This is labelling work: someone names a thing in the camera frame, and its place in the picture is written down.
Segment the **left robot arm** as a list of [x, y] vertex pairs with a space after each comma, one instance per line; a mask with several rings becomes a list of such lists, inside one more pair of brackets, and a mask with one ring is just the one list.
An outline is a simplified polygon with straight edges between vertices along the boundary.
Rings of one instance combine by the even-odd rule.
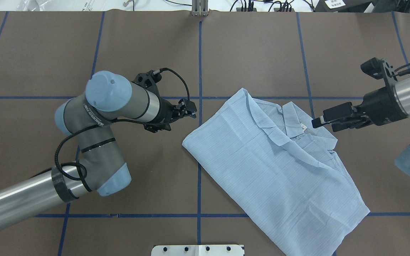
[[66, 137], [52, 167], [0, 191], [0, 231], [87, 193], [105, 197], [126, 188], [132, 178], [112, 124], [133, 123], [156, 133], [170, 131], [181, 118], [195, 118], [196, 112], [187, 83], [171, 68], [133, 80], [110, 71], [94, 73], [85, 91], [55, 112], [56, 126]]

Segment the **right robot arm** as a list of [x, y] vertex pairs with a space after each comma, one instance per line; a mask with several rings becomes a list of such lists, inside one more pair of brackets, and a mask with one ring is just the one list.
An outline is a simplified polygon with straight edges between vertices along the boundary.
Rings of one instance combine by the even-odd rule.
[[310, 79], [314, 98], [339, 102], [324, 111], [316, 103], [313, 125], [345, 140], [359, 187], [410, 188], [410, 77], [400, 80], [390, 66], [363, 70]]

